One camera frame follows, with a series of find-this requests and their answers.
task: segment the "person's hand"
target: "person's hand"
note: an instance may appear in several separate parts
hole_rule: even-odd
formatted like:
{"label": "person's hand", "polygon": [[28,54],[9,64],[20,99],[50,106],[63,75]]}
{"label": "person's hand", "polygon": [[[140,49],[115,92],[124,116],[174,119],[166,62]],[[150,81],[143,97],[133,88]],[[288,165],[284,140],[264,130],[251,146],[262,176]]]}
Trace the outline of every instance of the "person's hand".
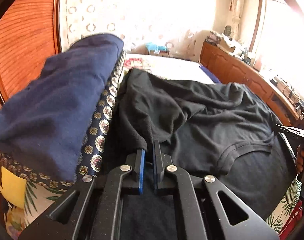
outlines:
{"label": "person's hand", "polygon": [[304,147],[298,146],[297,159],[295,161],[297,174],[300,174],[303,171],[303,163],[304,163],[303,158],[304,158]]}

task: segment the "patterned wallpaper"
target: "patterned wallpaper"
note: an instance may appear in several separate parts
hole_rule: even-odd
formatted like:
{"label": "patterned wallpaper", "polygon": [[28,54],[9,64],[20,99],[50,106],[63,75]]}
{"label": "patterned wallpaper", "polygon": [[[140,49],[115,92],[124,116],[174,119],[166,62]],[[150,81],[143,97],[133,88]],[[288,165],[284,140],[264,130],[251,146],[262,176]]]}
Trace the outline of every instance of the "patterned wallpaper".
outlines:
{"label": "patterned wallpaper", "polygon": [[62,50],[82,37],[109,32],[126,52],[144,54],[145,44],[198,60],[208,31],[222,32],[229,0],[60,0]]}

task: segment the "navy blue cushion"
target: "navy blue cushion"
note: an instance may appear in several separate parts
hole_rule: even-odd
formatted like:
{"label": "navy blue cushion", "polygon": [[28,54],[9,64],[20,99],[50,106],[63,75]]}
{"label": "navy blue cushion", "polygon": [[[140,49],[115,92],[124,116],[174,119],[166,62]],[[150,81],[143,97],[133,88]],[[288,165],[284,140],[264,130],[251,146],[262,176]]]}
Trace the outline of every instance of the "navy blue cushion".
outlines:
{"label": "navy blue cushion", "polygon": [[123,45],[114,35],[94,35],[48,58],[40,77],[0,111],[1,152],[27,170],[73,181],[83,137]]}
{"label": "navy blue cushion", "polygon": [[205,72],[205,74],[214,82],[214,83],[219,83],[221,84],[220,80],[212,73],[210,72],[206,67],[202,66],[201,64],[199,64],[199,67],[201,70],[203,70],[203,72]]}

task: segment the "curtain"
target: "curtain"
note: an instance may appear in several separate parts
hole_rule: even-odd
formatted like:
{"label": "curtain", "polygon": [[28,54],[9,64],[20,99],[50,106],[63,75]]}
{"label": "curtain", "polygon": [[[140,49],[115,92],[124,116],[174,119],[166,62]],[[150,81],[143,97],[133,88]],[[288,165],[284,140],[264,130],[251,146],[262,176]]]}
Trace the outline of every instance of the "curtain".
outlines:
{"label": "curtain", "polygon": [[232,37],[236,41],[239,40],[239,34],[240,34],[239,21],[242,16],[243,5],[244,5],[244,0],[232,0],[232,13],[233,13]]}

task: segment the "dresser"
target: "dresser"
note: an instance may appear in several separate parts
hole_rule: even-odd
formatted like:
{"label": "dresser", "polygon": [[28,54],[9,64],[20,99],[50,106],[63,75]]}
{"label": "dresser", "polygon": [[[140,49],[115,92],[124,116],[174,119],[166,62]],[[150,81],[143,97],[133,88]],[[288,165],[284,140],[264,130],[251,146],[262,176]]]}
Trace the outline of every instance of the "dresser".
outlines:
{"label": "dresser", "polygon": [[236,82],[247,85],[272,109],[283,125],[302,127],[291,102],[254,68],[207,42],[203,43],[199,61],[223,84]]}

